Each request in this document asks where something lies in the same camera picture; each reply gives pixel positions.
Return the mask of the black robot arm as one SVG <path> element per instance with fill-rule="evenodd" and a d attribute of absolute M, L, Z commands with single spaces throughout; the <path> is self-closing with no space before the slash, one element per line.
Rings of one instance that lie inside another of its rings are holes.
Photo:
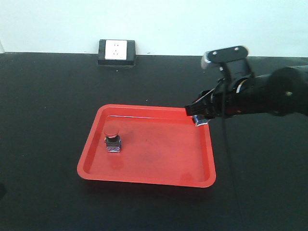
<path fill-rule="evenodd" d="M 212 90 L 203 91 L 185 106 L 188 116 L 231 117 L 269 113 L 285 116 L 308 114 L 308 67 L 291 66 L 272 74 L 243 77 L 234 82 L 221 79 Z"/>

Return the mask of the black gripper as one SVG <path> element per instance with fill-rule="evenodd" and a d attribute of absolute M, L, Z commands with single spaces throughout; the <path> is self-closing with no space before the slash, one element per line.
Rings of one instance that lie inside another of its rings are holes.
<path fill-rule="evenodd" d="M 185 106 L 186 115 L 229 118 L 243 114 L 243 107 L 239 103 L 242 85 L 243 78 L 233 81 L 220 78 L 214 89 L 200 92 L 195 101 Z"/>

